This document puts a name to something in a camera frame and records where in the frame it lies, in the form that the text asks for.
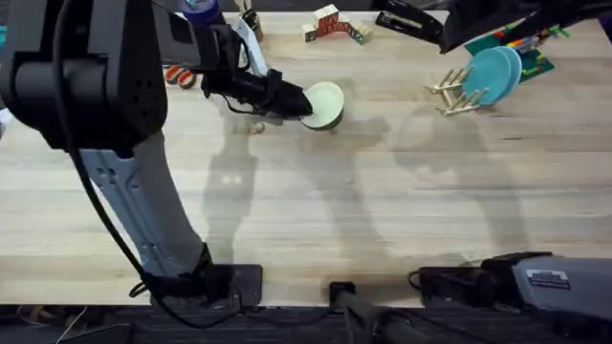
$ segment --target light wood tabletop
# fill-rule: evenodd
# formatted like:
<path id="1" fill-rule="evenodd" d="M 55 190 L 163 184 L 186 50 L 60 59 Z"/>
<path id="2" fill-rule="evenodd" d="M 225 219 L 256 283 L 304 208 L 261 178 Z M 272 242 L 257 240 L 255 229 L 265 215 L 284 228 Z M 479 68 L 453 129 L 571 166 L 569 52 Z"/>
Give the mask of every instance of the light wood tabletop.
<path id="1" fill-rule="evenodd" d="M 168 87 L 170 169 L 216 263 L 264 267 L 265 305 L 326 286 L 415 306 L 406 274 L 522 250 L 612 258 L 612 46 L 595 21 L 552 39 L 557 68 L 485 113 L 443 118 L 425 90 L 470 59 L 376 27 L 303 43 L 310 13 L 260 13 L 271 66 L 347 97 L 333 132 L 253 130 L 198 88 Z M 375 13 L 352 13 L 366 22 Z M 146 304 L 68 156 L 14 120 L 0 141 L 0 303 Z"/>

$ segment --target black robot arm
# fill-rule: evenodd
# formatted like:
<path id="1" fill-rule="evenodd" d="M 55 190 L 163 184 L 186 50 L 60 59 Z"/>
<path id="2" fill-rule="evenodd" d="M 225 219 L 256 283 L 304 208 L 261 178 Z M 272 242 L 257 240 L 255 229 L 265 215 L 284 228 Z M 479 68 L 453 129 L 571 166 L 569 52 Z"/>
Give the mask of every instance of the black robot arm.
<path id="1" fill-rule="evenodd" d="M 164 153 L 162 64 L 204 74 L 207 94 L 283 118 L 312 112 L 301 88 L 280 72 L 260 77 L 238 66 L 242 42 L 230 26 L 191 26 L 149 0 L 12 1 L 8 27 L 0 94 L 16 118 L 70 154 L 99 217 L 143 281 L 132 294 L 149 289 L 167 310 L 160 302 L 167 296 L 212 304 L 239 289 L 243 306 L 257 305 L 262 268 L 214 265 L 186 217 Z"/>
<path id="2" fill-rule="evenodd" d="M 405 0 L 375 0 L 373 8 L 382 11 L 378 25 L 436 44 L 440 53 L 446 54 L 481 34 L 523 18 L 526 19 L 503 37 L 503 44 L 555 25 L 566 28 L 612 11 L 612 1 L 454 0 L 448 2 L 444 25 Z"/>

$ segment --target blue plate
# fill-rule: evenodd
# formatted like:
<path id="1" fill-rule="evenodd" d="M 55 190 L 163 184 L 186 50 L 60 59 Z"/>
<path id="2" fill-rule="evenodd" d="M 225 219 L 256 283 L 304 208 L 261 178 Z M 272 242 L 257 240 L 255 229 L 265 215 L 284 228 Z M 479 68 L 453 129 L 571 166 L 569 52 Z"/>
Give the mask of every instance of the blue plate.
<path id="1" fill-rule="evenodd" d="M 520 58 L 520 55 L 516 52 L 516 50 L 512 48 L 502 46 L 495 49 L 502 52 L 510 61 L 510 83 L 508 86 L 506 86 L 506 91 L 504 91 L 504 94 L 498 100 L 496 100 L 499 101 L 509 96 L 514 91 L 516 86 L 518 86 L 523 72 L 523 60 Z"/>
<path id="2" fill-rule="evenodd" d="M 503 97 L 511 81 L 511 63 L 506 55 L 495 49 L 478 53 L 468 64 L 473 67 L 466 81 L 463 92 L 468 96 L 474 91 L 489 91 L 478 101 L 481 105 L 490 105 Z"/>

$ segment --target wooden toy block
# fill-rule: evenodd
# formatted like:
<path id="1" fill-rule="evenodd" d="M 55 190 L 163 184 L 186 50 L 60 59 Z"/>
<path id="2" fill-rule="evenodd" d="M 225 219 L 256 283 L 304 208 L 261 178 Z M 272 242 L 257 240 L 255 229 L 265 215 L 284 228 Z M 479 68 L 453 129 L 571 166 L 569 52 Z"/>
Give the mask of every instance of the wooden toy block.
<path id="1" fill-rule="evenodd" d="M 361 23 L 361 21 L 356 21 L 353 23 L 353 28 L 361 33 L 363 36 L 363 43 L 367 43 L 370 39 L 372 39 L 372 27 Z"/>
<path id="2" fill-rule="evenodd" d="M 339 31 L 348 32 L 348 28 L 351 26 L 351 18 L 348 14 L 341 13 L 338 18 Z"/>
<path id="3" fill-rule="evenodd" d="M 313 24 L 302 25 L 304 42 L 309 43 L 317 39 L 317 28 Z"/>
<path id="4" fill-rule="evenodd" d="M 317 20 L 318 28 L 336 24 L 339 20 L 339 11 L 334 5 L 329 5 L 322 9 L 318 9 L 314 12 L 314 15 L 315 19 Z"/>
<path id="5" fill-rule="evenodd" d="M 372 28 L 364 25 L 361 21 L 351 22 L 350 24 L 348 34 L 359 44 L 363 45 L 372 39 Z"/>
<path id="6" fill-rule="evenodd" d="M 313 14 L 317 20 L 315 25 L 306 24 L 302 26 L 306 43 L 332 32 L 346 32 L 361 45 L 365 44 L 372 37 L 373 31 L 371 27 L 363 25 L 360 21 L 351 22 L 349 16 L 340 13 L 334 5 L 314 11 Z"/>

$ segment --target label sticker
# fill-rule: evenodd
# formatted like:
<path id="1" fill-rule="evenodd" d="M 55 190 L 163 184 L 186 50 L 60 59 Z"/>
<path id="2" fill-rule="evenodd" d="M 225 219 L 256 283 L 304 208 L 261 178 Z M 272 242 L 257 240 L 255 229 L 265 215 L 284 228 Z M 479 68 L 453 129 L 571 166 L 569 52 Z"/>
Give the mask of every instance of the label sticker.
<path id="1" fill-rule="evenodd" d="M 555 270 L 528 269 L 525 271 L 529 283 L 534 287 L 570 290 L 567 273 Z"/>

